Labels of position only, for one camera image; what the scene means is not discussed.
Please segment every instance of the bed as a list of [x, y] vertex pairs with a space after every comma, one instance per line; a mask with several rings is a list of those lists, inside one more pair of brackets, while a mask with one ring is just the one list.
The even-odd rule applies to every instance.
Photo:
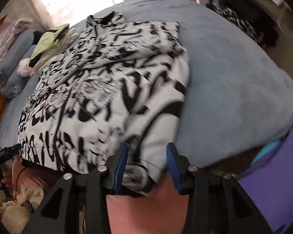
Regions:
[[[235, 25], [189, 0], [129, 0], [107, 8], [127, 22], [176, 21], [189, 56], [190, 83], [175, 143], [199, 167], [284, 136], [293, 124], [293, 81]], [[73, 26], [82, 32], [86, 21]], [[31, 78], [2, 118], [0, 146], [17, 143]]]

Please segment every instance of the metal bolt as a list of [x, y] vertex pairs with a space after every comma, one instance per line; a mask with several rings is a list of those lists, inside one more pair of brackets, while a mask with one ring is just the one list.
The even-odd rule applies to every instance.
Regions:
[[99, 172], [105, 172], [107, 170], [107, 167], [105, 166], [105, 165], [100, 165], [99, 167], [98, 167], [98, 171]]
[[222, 175], [225, 179], [231, 179], [232, 175], [230, 173], [224, 173]]
[[65, 180], [69, 180], [69, 179], [71, 179], [72, 178], [72, 174], [71, 173], [65, 173], [64, 175], [63, 175], [63, 178], [65, 179]]
[[190, 166], [188, 167], [188, 170], [189, 170], [190, 172], [196, 172], [196, 171], [197, 171], [197, 167], [196, 167], [195, 165], [190, 165]]

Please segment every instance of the purple fabric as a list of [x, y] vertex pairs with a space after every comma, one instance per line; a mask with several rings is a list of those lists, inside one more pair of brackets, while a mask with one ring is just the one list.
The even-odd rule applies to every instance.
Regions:
[[293, 127], [280, 145], [242, 174], [239, 183], [263, 214], [273, 232], [293, 222]]

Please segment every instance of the black and white jacket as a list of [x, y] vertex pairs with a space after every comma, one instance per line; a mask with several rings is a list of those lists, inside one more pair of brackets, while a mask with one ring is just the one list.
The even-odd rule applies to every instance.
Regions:
[[123, 184], [140, 191], [166, 166], [189, 79], [176, 22], [89, 16], [79, 42], [39, 75], [20, 118], [20, 156], [88, 173], [140, 136]]

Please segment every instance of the plush toy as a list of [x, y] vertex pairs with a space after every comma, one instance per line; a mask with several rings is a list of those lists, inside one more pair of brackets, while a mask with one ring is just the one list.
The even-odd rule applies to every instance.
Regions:
[[25, 58], [23, 60], [20, 60], [18, 69], [16, 71], [18, 75], [22, 77], [26, 77], [26, 76], [32, 77], [34, 75], [34, 71], [32, 67], [29, 66], [29, 62], [30, 62], [30, 58]]

